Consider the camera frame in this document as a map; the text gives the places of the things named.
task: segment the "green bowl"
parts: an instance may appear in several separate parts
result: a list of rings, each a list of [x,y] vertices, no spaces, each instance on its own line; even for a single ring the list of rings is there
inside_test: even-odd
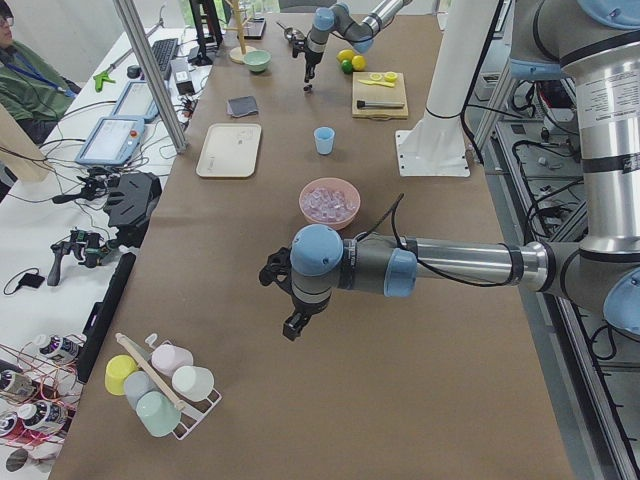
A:
[[[264,72],[271,61],[271,54],[266,50],[253,50],[244,56],[244,63],[253,73]]]

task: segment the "wooden stick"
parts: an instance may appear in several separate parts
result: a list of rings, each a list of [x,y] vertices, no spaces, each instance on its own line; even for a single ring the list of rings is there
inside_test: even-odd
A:
[[[158,388],[162,390],[162,393],[164,393],[167,398],[171,400],[171,403],[173,403],[173,406],[176,407],[176,410],[178,410],[179,412],[184,410],[184,408],[187,406],[187,402],[181,400],[178,395],[176,395],[176,393],[171,389],[171,387],[169,387],[169,385],[165,383],[160,375],[158,375],[153,367],[149,365],[149,363],[144,359],[140,352],[136,350],[129,337],[123,335],[122,333],[116,333],[116,341],[124,347],[129,355],[133,357],[137,364],[140,365],[140,368],[142,368],[147,373],[147,375],[151,377],[151,380],[153,380]]]
[[[240,50],[242,51],[242,55],[247,53],[247,46],[244,43],[244,28],[242,23],[242,16],[240,15],[240,4],[238,0],[233,1],[233,17],[236,20],[236,26],[238,27],[238,40],[240,40]]]

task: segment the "glasses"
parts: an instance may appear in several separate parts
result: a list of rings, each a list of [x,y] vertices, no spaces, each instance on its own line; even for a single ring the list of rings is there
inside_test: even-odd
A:
[[[0,28],[13,27],[13,17],[0,17]]]

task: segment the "brown paper tabletop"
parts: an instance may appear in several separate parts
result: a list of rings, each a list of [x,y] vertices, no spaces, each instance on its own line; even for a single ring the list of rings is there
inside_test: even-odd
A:
[[[401,234],[499,242],[482,169],[468,179],[401,178],[394,132],[421,118],[441,34],[435,17],[399,16],[366,55],[371,71],[405,74],[411,116],[351,117],[351,77],[332,37],[314,93],[302,91],[275,15],[268,72],[232,64],[227,34],[195,118],[153,214],[122,303],[51,480],[567,479],[565,456],[518,292],[420,279],[407,299],[336,290],[296,342],[282,336],[290,299],[261,287],[267,256],[305,225],[302,187],[351,181],[362,209],[344,236],[369,228],[400,192]],[[311,15],[283,23],[308,31]],[[254,95],[260,113],[230,120],[226,100]],[[262,125],[255,174],[195,173],[207,128]],[[336,130],[330,156],[313,129]],[[390,233],[385,224],[380,229]],[[210,368],[222,402],[184,441],[151,437],[123,397],[104,388],[107,361],[151,332]]]

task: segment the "person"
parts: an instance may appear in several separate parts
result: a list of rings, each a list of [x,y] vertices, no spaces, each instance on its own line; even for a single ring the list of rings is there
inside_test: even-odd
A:
[[[38,54],[15,41],[13,14],[0,0],[0,103],[36,143],[43,143],[80,87],[62,77]]]

